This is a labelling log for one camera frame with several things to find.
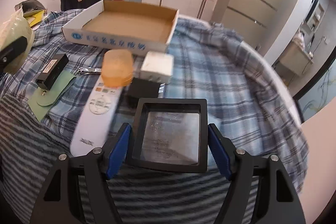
screw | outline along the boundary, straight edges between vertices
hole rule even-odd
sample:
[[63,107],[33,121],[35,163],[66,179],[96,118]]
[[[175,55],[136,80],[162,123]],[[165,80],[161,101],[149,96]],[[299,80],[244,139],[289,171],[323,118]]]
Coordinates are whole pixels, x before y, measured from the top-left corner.
[[279,160],[279,157],[277,155],[272,155],[271,156],[271,160],[273,161],[278,161]]
[[239,155],[244,155],[244,154],[245,154],[245,150],[244,150],[244,149],[241,149],[241,148],[236,149],[236,152],[237,152]]
[[93,150],[92,150],[92,152],[94,153],[94,154],[99,154],[99,153],[101,153],[101,148],[100,147],[96,147],[96,148],[94,148]]
[[58,157],[59,160],[65,160],[66,158],[67,158],[67,155],[65,155],[65,154],[61,154]]

cardboard tray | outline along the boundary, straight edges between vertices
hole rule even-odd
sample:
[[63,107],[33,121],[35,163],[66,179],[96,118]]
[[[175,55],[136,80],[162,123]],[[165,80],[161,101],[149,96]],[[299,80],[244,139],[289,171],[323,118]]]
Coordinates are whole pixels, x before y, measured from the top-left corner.
[[65,39],[108,49],[126,48],[145,56],[165,52],[179,11],[151,4],[101,0],[62,27]]

orange plastic lid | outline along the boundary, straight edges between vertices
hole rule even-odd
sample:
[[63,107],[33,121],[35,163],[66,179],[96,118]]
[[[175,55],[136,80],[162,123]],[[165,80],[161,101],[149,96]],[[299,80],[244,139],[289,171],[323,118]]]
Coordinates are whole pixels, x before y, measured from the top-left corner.
[[133,58],[128,50],[110,50],[105,53],[101,77],[108,87],[127,86],[133,78]]

remote control button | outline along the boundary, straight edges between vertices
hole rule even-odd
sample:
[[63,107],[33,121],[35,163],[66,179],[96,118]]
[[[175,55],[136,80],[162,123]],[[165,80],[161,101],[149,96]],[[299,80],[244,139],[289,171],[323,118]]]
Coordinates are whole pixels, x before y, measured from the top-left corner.
[[110,110],[111,100],[106,95],[97,95],[90,100],[89,109],[93,114],[101,115]]

white remote control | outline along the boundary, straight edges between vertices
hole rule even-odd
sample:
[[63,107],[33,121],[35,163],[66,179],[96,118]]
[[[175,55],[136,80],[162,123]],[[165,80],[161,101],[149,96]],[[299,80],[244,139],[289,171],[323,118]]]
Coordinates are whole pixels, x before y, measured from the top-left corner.
[[83,156],[95,147],[103,147],[116,111],[122,87],[108,88],[99,76],[73,134],[70,152]]

